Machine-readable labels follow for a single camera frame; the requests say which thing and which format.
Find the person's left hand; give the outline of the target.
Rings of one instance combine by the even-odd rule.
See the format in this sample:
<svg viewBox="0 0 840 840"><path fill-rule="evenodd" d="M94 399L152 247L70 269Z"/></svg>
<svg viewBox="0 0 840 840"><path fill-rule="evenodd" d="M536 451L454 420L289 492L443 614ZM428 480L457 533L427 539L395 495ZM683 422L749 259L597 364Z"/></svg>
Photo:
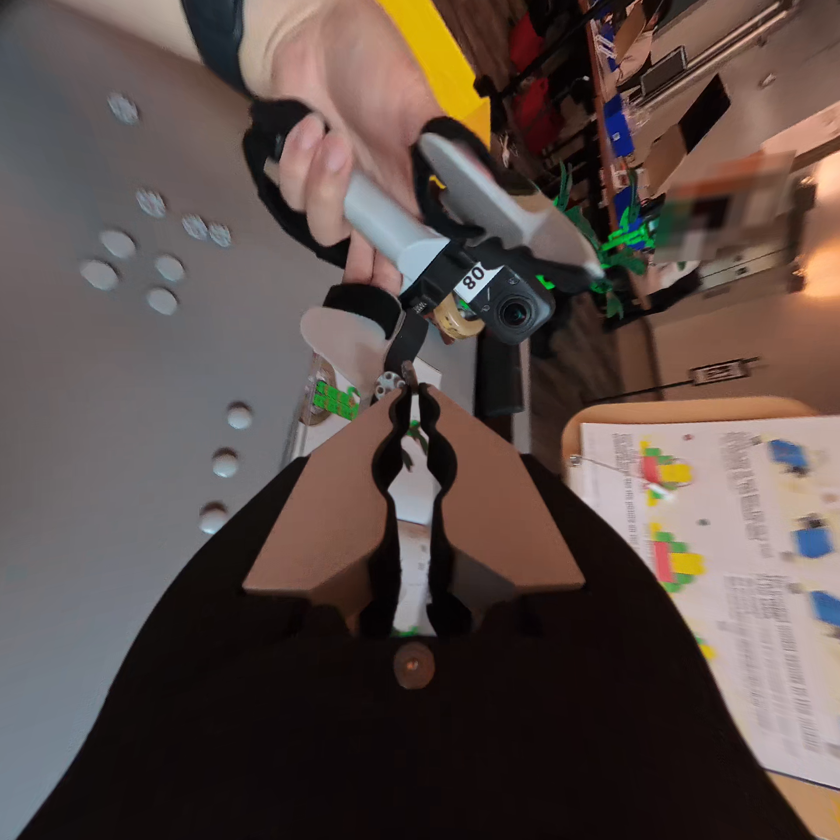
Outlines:
<svg viewBox="0 0 840 840"><path fill-rule="evenodd" d="M352 230L343 200L359 170L418 215L411 147L444 113L421 67L377 2L248 1L243 14L238 60L247 88L312 111L290 132L279 163L267 165L269 178L305 215L316 243L350 240L344 282L398 294L401 274Z"/></svg>

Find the red bag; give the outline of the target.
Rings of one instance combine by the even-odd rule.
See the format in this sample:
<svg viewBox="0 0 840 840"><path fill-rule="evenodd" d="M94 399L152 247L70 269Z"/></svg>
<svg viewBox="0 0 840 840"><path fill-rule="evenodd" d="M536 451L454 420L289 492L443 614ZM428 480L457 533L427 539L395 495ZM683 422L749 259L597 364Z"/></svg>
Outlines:
<svg viewBox="0 0 840 840"><path fill-rule="evenodd" d="M508 34L508 56L511 67L517 72L524 71L538 58L542 51L544 37L535 30L531 15L526 12L511 27Z"/></svg>
<svg viewBox="0 0 840 840"><path fill-rule="evenodd" d="M559 138L564 126L553 105L549 80L545 77L533 80L514 97L512 107L528 152L540 157Z"/></svg>

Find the scattered grey lego studs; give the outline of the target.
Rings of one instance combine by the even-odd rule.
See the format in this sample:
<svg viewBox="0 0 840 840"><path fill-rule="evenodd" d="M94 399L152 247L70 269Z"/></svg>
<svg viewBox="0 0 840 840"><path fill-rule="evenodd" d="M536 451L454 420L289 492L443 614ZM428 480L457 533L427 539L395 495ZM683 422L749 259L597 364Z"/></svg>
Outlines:
<svg viewBox="0 0 840 840"><path fill-rule="evenodd" d="M108 108L113 117L121 124L132 126L140 122L140 111L135 102L120 92L112 92L107 99ZM148 217L163 219L167 206L163 195L149 188L142 187L135 193L136 203L141 212ZM232 235L226 225L207 222L195 214L182 218L182 227L190 238L199 242L211 242L220 248L229 248ZM128 260L137 253L138 246L128 233L109 228L100 232L99 242L102 247L117 260ZM174 255L162 254L154 258L154 271L163 279L164 286L151 288L145 296L153 311L164 316L175 314L179 299L171 286L182 281L186 275L184 264ZM103 259L85 259L80 264L80 274L86 282L100 290L111 291L119 283L118 271ZM245 403L237 402L227 409L227 425L235 430L245 430L254 421L253 410ZM219 449L212 458L213 473L220 478L236 475L239 468L239 456L230 448ZM206 535L214 535L225 525L229 512L225 504L219 501L208 502L200 511L198 527Z"/></svg>

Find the black wrist watch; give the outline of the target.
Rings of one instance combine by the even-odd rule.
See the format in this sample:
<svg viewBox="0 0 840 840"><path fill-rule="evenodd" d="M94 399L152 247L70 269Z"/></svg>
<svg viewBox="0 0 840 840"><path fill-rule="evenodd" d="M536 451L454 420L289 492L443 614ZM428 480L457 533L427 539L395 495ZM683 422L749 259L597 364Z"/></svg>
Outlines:
<svg viewBox="0 0 840 840"><path fill-rule="evenodd" d="M282 16L276 2L181 1L204 66L249 100L267 101Z"/></svg>

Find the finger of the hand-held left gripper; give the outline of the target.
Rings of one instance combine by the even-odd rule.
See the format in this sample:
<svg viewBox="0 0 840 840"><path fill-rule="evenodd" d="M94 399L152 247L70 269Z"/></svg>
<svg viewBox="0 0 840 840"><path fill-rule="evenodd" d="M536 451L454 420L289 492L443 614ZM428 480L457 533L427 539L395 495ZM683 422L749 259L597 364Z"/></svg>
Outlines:
<svg viewBox="0 0 840 840"><path fill-rule="evenodd" d="M385 372L387 354L403 325L396 306L388 330L360 314L333 308L310 308L301 316L301 335L312 351L329 362L360 394L373 394Z"/></svg>
<svg viewBox="0 0 840 840"><path fill-rule="evenodd" d="M402 375L403 364L413 363L427 337L428 322L413 310L403 313L401 324L385 353L385 372Z"/></svg>

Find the white lego instruction booklet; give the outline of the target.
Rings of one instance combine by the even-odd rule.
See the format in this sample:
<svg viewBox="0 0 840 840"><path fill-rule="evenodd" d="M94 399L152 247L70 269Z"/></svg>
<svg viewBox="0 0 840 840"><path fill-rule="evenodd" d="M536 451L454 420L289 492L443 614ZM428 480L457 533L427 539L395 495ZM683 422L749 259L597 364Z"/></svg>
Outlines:
<svg viewBox="0 0 840 840"><path fill-rule="evenodd" d="M290 433L282 465L293 458L309 456L356 419L373 401L363 400L358 391L323 357L314 354L303 387L297 425ZM402 438L402 470L389 489L399 523L402 582L392 625L394 637L431 637L434 630L427 617L430 564L429 530L434 499L439 485L427 467L428 438L421 428L418 396L413 396L408 429ZM341 524L341 517L353 515L350 493L362 488L350 475L352 458L328 456L316 465L315 477L305 479L304 492L292 502L291 510L302 515L300 540L309 540L308 558L322 560L329 539L337 538L342 548L351 549L355 539L368 536L366 525L373 516L364 515L362 529Z"/></svg>

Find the green lego bamboo model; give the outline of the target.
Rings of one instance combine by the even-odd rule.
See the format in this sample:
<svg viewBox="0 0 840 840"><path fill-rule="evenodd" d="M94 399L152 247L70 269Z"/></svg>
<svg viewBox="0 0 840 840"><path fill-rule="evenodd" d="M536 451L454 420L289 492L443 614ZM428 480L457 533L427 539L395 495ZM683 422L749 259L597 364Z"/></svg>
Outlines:
<svg viewBox="0 0 840 840"><path fill-rule="evenodd" d="M578 184L582 182L589 184L590 179L584 179L583 164L580 164L576 171L572 161L562 161L555 169L559 174L556 175L549 188L549 194L553 195L553 204L563 211L565 216L583 234L588 244L593 246L595 255L599 259L605 274L609 270L620 268L627 273L633 272L642 275L646 270L642 255L645 253L652 254L655 245L658 210L653 211L653 216L649 213L648 217L645 217L646 211L640 208L636 195L634 175L631 177L628 187L630 193L629 204L624 207L622 215L617 217L617 226L609 227L609 218L607 218L607 227L603 227L603 225L595 227L590 218L586 216L583 203L574 203L571 196ZM427 186L427 197L443 208L442 194L445 190L443 183L434 175L427 175L426 183L423 181L420 181L420 183ZM571 315L570 301L574 295L561 292L559 282L556 280L549 280L543 275L540 275L538 280L549 291L555 303L552 317L536 332L541 340L543 336L548 340L551 334L559 329L560 325ZM617 280L593 280L584 291L605 298L607 314L617 314L622 319L624 318L624 305L618 300L615 291L616 286ZM467 305L457 299L454 293L449 295L434 310L430 321L441 332L446 344L473 339L485 329L484 323L469 311Z"/></svg>

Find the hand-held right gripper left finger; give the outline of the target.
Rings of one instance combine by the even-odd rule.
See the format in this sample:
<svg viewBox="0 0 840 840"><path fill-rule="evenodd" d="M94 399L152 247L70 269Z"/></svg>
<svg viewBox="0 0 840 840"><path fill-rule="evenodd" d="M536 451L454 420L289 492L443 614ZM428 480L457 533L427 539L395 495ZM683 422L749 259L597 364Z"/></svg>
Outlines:
<svg viewBox="0 0 840 840"><path fill-rule="evenodd" d="M389 636L401 589L395 503L411 390L395 389L310 456L245 577L252 595L334 607L362 636Z"/></svg>

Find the yellow plastic bin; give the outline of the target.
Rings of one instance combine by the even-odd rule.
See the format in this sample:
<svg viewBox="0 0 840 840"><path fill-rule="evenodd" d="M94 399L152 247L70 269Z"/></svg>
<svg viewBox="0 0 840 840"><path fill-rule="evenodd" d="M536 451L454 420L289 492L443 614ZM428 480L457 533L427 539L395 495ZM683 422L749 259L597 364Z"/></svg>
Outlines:
<svg viewBox="0 0 840 840"><path fill-rule="evenodd" d="M474 88L476 75L431 1L380 1L423 69L448 116L490 147L490 102Z"/></svg>

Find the black rectangular block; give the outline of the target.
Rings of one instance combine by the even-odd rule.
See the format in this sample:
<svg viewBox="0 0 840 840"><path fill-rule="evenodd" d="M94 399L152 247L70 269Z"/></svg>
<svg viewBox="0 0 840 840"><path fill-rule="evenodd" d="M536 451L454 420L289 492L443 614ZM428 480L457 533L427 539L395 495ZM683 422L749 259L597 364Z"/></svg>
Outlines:
<svg viewBox="0 0 840 840"><path fill-rule="evenodd" d="M476 414L482 420L512 417L527 409L520 345L508 345L491 333L478 342Z"/></svg>

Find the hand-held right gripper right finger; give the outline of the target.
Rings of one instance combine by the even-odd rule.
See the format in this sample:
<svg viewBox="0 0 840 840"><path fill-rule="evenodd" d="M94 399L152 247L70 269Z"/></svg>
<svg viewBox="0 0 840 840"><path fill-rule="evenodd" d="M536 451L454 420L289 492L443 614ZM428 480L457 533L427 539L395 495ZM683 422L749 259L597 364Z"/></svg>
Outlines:
<svg viewBox="0 0 840 840"><path fill-rule="evenodd" d="M523 595L580 590L585 577L519 452L428 384L420 417L439 485L427 576L435 634L468 635Z"/></svg>

